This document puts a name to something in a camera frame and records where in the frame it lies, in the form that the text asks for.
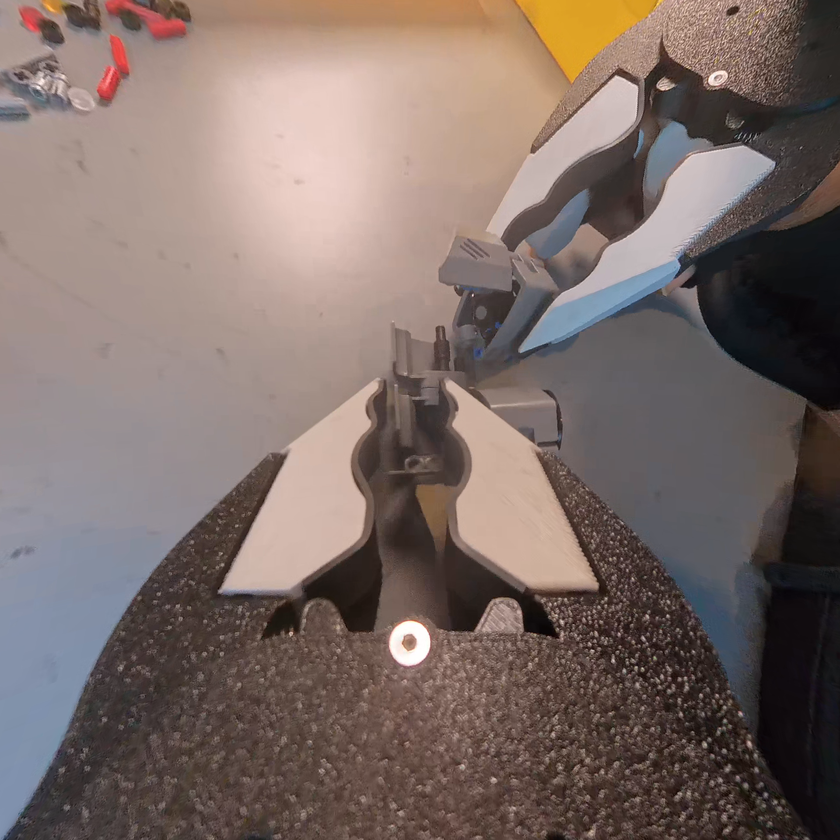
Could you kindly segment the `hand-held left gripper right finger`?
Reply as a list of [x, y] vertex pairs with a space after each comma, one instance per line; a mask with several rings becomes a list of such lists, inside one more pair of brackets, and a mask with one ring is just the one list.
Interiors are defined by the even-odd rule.
[[444, 380], [465, 467], [449, 515], [455, 545], [519, 592], [596, 593], [599, 581], [540, 460], [541, 450]]

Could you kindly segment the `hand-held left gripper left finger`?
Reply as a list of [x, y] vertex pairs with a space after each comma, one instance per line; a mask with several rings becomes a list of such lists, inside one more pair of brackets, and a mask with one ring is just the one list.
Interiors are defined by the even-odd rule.
[[224, 596], [302, 595], [370, 536], [361, 445], [375, 431], [375, 379], [297, 437], [218, 589]]

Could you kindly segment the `grey desk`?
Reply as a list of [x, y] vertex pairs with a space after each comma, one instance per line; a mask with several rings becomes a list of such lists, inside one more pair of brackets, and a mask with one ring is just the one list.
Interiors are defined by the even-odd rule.
[[263, 637], [228, 558], [285, 448], [451, 319], [560, 74], [518, 13], [195, 6], [109, 108], [2, 123], [2, 834], [726, 836], [698, 716], [603, 623]]

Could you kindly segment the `person's right hand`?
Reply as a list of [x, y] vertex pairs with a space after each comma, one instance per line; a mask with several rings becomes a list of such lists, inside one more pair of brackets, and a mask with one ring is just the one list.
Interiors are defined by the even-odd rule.
[[[796, 228], [816, 220], [828, 214], [839, 205], [839, 180], [838, 168], [833, 170], [817, 188], [793, 211], [774, 219], [772, 224], [760, 230], [761, 233], [780, 232]], [[662, 287], [658, 294], [667, 297], [676, 289], [689, 284], [690, 279], [697, 271], [697, 264], [687, 267], [681, 271], [666, 286]]]

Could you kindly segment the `person's black hoodie torso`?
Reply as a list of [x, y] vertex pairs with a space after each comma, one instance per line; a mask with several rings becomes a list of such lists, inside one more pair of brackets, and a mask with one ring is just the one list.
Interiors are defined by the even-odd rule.
[[838, 412], [804, 415], [781, 559], [770, 586], [759, 744], [813, 838], [839, 838]]

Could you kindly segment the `person's right forearm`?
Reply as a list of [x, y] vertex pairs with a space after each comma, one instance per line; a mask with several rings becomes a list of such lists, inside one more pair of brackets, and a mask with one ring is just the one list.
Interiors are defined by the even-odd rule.
[[839, 210], [699, 259], [692, 282], [734, 360], [825, 411], [839, 407]]

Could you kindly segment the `pile of small brick parts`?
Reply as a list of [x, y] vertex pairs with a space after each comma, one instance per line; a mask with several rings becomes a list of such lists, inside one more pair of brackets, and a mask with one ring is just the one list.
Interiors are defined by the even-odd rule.
[[[2, 23], [1, 118], [23, 121], [33, 111], [92, 112], [109, 105], [131, 74], [128, 36], [155, 40], [185, 37], [193, 22], [187, 2], [17, 2], [11, 22]], [[58, 51], [67, 35], [89, 36], [107, 46], [104, 68], [93, 91], [70, 79], [68, 57]]]

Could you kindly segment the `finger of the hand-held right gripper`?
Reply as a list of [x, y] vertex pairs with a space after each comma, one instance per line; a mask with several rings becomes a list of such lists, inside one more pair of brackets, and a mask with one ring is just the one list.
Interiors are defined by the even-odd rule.
[[606, 246], [592, 272], [550, 304], [519, 353], [566, 340], [666, 287], [681, 272], [687, 249], [775, 166], [744, 144], [688, 154], [665, 182], [649, 217]]
[[490, 240], [515, 249], [548, 228], [581, 193], [581, 224], [626, 239], [644, 219], [647, 81], [619, 70], [522, 163], [486, 228]]

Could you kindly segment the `yellow plastic bin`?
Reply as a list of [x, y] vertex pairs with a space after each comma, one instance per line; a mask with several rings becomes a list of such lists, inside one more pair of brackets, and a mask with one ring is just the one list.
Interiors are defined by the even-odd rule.
[[602, 49], [648, 16], [659, 1], [517, 1], [517, 5], [573, 82]]

